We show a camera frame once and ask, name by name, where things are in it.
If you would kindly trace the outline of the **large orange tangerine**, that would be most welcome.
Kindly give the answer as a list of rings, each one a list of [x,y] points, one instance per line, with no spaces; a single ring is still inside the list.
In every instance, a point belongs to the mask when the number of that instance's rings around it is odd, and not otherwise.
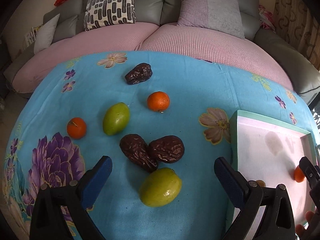
[[[297,183],[302,183],[305,180],[305,175],[299,165],[295,168],[293,177]]]

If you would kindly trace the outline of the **brown walnut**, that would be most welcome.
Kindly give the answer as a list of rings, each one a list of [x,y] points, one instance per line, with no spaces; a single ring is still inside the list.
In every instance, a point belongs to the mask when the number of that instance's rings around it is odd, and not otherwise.
[[[266,183],[263,180],[256,180],[255,181],[260,187],[266,187]]]

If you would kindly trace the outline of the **small tangerine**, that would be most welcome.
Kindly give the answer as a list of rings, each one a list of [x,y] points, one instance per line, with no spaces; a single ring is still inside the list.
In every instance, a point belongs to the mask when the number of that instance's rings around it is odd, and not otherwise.
[[[148,109],[154,112],[163,112],[170,106],[170,98],[165,92],[154,92],[147,98]]]
[[[69,120],[67,124],[67,134],[73,139],[81,139],[86,135],[87,125],[80,117]]]

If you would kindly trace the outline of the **dark red date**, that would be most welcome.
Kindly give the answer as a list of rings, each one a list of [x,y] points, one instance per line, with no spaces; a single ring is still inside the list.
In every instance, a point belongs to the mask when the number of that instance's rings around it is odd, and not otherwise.
[[[125,75],[125,80],[128,85],[135,85],[147,81],[152,77],[151,65],[148,63],[140,63]]]
[[[175,135],[167,135],[148,145],[148,153],[153,159],[163,163],[175,163],[184,155],[183,141]]]
[[[121,138],[119,143],[121,151],[134,164],[148,173],[158,168],[158,161],[148,153],[148,145],[138,134],[127,134]]]

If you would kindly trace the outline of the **large green jujube fruit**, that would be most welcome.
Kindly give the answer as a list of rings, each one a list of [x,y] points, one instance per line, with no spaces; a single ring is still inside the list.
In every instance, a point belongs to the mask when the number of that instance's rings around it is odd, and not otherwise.
[[[164,167],[147,176],[139,189],[139,198],[148,207],[161,207],[171,203],[181,188],[181,178],[173,169]]]

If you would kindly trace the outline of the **small green jujube fruit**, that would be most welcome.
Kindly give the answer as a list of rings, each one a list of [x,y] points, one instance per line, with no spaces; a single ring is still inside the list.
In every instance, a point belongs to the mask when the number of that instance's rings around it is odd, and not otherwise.
[[[129,107],[119,102],[111,106],[103,118],[103,132],[106,135],[115,135],[125,129],[130,120]]]

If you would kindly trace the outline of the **dark red date top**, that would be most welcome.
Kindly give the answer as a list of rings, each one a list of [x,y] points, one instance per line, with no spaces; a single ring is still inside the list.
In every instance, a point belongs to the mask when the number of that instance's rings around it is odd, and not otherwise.
[[[128,85],[135,85],[147,81],[152,77],[151,65],[148,63],[140,63],[125,75],[125,80]]]

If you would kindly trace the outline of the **teal rimmed white tray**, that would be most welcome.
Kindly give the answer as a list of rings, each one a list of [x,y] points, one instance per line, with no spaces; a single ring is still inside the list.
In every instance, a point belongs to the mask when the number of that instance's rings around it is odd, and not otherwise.
[[[247,180],[263,180],[267,187],[286,186],[294,221],[306,225],[305,214],[315,209],[310,186],[294,180],[302,157],[317,164],[316,144],[311,132],[268,116],[237,110],[229,120],[231,165]]]

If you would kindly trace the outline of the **brown patterned curtain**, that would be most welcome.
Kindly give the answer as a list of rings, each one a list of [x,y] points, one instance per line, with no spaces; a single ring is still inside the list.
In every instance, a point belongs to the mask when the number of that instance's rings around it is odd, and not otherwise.
[[[319,23],[303,0],[276,0],[276,33],[319,69]]]

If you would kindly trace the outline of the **blue floral tablecloth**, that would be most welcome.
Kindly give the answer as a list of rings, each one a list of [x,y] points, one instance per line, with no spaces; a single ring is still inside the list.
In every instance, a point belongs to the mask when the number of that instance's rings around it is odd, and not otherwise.
[[[151,51],[79,57],[58,64],[38,85],[19,115],[5,151],[2,196],[16,235],[28,239],[35,199],[42,184],[65,186],[79,180],[103,156],[112,173],[89,215],[106,239],[219,239],[225,230],[228,198],[214,174],[217,157],[232,159],[229,120],[237,110],[274,118],[312,133],[319,131],[304,100],[282,85],[245,70],[191,57]],[[125,75],[140,63],[152,77],[128,85]],[[147,98],[165,92],[170,106],[148,109]],[[103,132],[106,111],[125,103],[130,120],[115,135]],[[82,118],[86,135],[73,139],[67,124]],[[131,163],[119,143],[127,134],[145,142],[179,137],[184,156],[170,164],[182,180],[178,197],[163,207],[145,206],[138,191],[148,175]]]

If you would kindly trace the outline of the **pink floral cloth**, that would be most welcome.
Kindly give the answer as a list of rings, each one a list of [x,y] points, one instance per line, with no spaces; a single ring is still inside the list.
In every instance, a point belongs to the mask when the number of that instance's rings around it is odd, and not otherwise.
[[[266,10],[266,8],[263,5],[259,5],[259,16],[261,29],[271,30],[275,33],[276,28],[274,26],[272,12]]]

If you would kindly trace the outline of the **small grey cushion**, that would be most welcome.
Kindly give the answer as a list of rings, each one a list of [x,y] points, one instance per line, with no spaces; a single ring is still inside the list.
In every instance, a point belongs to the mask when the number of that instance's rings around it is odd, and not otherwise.
[[[59,18],[60,14],[57,14],[39,29],[34,44],[34,54],[50,47]]]

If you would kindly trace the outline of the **pink sofa cover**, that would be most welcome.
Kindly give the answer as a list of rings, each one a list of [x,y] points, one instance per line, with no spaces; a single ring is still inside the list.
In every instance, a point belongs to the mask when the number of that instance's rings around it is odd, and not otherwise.
[[[29,47],[11,64],[18,68],[17,73],[7,77],[16,92],[32,93],[57,64],[67,62],[70,67],[76,58],[87,54],[132,50],[161,51],[226,64],[258,74],[288,89],[293,88],[283,68],[253,42],[176,23],[161,27],[144,22],[113,25],[81,32],[38,53]]]

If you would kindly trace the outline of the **purple grey cushion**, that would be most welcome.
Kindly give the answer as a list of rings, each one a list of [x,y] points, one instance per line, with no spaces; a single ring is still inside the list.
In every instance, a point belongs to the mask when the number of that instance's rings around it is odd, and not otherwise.
[[[238,0],[181,0],[177,24],[245,38]]]

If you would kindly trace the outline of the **black white patterned cushion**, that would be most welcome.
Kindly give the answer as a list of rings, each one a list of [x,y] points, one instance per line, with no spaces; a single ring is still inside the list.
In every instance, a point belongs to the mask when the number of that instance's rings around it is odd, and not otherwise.
[[[117,24],[136,23],[135,0],[88,0],[85,31]]]

